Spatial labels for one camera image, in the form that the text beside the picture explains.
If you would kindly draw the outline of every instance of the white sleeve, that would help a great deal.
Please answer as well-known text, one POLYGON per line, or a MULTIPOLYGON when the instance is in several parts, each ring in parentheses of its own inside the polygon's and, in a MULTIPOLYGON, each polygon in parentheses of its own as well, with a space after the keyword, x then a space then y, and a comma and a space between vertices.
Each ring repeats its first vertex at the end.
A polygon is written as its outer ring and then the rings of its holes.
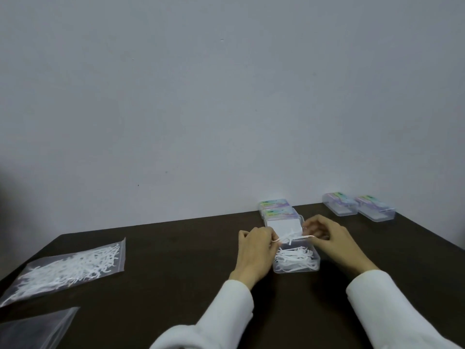
POLYGON ((364 272, 346 292, 375 349, 460 348, 415 310, 386 272, 364 272))
POLYGON ((240 281, 226 281, 195 326, 171 327, 150 349, 236 349, 252 310, 249 289, 240 281))

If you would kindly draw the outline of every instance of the clear zip bag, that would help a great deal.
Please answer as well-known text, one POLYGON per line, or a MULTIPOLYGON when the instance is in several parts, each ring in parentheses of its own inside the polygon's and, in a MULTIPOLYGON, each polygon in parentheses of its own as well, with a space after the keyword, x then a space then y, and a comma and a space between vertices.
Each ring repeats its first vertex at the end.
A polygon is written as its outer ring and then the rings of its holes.
POLYGON ((92 250, 39 258, 26 265, 0 298, 0 307, 124 270, 126 238, 92 250))
POLYGON ((55 349, 79 308, 0 323, 0 348, 55 349))

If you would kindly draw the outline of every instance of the person's left hand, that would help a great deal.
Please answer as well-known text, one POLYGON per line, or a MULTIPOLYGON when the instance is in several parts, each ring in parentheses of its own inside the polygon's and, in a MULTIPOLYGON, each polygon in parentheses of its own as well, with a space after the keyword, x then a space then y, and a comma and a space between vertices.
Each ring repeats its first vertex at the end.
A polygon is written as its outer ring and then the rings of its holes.
POLYGON ((274 256, 280 246, 278 236, 272 228, 253 228, 250 232, 239 231, 239 252, 236 269, 231 272, 229 279, 244 283, 249 290, 271 268, 274 256))

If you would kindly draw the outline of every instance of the dark brown table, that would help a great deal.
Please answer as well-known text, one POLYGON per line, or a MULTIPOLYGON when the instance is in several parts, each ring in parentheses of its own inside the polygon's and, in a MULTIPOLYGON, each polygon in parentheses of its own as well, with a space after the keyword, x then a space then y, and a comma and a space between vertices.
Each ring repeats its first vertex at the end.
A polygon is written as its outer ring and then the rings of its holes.
MULTIPOLYGON (((465 348, 465 251, 397 214, 374 223, 298 206, 346 226, 418 311, 465 348)), ((0 309, 0 322, 79 306, 63 348, 148 349, 163 331, 194 324, 233 270, 237 233, 262 226, 258 212, 61 235, 29 261, 126 237, 125 271, 0 309)), ((345 294, 349 278, 325 255, 319 272, 277 275, 253 289, 255 310, 240 348, 370 348, 345 294)), ((24 265, 0 282, 6 290, 24 265)))

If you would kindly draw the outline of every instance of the hand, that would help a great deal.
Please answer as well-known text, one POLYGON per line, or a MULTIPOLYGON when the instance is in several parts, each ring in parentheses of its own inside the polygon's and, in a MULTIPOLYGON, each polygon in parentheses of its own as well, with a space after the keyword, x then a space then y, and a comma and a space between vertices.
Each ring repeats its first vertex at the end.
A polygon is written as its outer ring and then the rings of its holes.
POLYGON ((253 228, 251 232, 239 231, 239 251, 236 269, 231 272, 229 279, 241 281, 249 290, 271 268, 279 243, 278 236, 272 228, 253 228))
POLYGON ((359 275, 368 270, 379 268, 365 256, 346 228, 338 223, 315 215, 307 219, 302 227, 304 235, 313 235, 314 245, 321 248, 334 262, 359 275))

